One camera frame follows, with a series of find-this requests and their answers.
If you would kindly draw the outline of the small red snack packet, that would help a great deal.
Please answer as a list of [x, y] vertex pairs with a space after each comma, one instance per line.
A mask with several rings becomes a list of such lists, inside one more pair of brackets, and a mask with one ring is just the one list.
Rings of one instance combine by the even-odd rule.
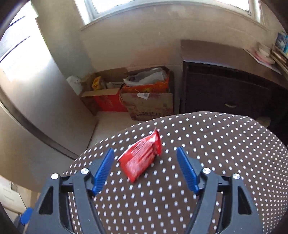
[[128, 147], [119, 157], [118, 163], [129, 181], [134, 183], [161, 153], [160, 134], [155, 128], [150, 135]]

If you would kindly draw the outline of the brown polka dot tablecloth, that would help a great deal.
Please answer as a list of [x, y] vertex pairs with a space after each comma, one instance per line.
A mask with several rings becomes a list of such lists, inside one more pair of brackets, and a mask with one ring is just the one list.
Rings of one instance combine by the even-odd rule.
[[146, 121], [63, 174], [75, 233], [271, 233], [287, 212], [287, 148], [247, 116]]

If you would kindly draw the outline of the red cardboard box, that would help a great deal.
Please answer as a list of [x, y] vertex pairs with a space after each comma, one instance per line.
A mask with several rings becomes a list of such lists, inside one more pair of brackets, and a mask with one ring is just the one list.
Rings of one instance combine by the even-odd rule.
[[126, 68], [116, 68], [90, 73], [81, 80], [80, 99], [86, 108], [96, 115], [102, 112], [127, 112], [120, 101], [123, 79], [127, 77]]

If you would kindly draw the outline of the silver double door refrigerator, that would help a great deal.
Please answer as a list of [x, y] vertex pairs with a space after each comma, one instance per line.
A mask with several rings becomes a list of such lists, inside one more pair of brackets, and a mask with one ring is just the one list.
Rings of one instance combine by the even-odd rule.
[[1, 175], [40, 191], [84, 152], [96, 121], [55, 63], [30, 1], [1, 25]]

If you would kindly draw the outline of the brown cardboard box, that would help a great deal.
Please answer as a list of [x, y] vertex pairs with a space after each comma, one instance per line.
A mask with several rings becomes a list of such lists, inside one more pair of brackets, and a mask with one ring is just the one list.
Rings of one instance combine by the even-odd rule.
[[127, 72], [127, 79], [144, 78], [153, 73], [162, 75], [164, 81], [153, 84], [121, 87], [119, 99], [133, 120], [146, 121], [173, 115], [174, 73], [165, 66], [145, 68]]

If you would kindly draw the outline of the dark wooden cabinet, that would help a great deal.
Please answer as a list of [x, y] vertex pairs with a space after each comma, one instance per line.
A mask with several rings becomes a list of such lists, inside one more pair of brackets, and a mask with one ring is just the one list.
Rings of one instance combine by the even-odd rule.
[[287, 144], [287, 79], [244, 49], [199, 40], [180, 41], [183, 60], [181, 114], [212, 111], [269, 118]]

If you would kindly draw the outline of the stacked white bowls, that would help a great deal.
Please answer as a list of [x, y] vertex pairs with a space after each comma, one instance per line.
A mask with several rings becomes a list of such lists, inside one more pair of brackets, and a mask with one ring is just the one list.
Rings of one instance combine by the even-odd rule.
[[262, 59], [269, 59], [270, 58], [270, 48], [261, 44], [261, 43], [258, 43], [257, 44], [257, 49], [256, 49], [256, 54], [262, 58]]

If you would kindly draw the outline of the white framed window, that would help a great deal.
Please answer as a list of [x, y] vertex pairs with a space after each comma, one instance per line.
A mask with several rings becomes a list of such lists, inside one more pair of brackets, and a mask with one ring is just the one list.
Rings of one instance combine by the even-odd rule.
[[73, 1], [82, 21], [80, 30], [100, 25], [128, 28], [144, 23], [194, 19], [239, 25], [242, 20], [267, 29], [260, 1]]

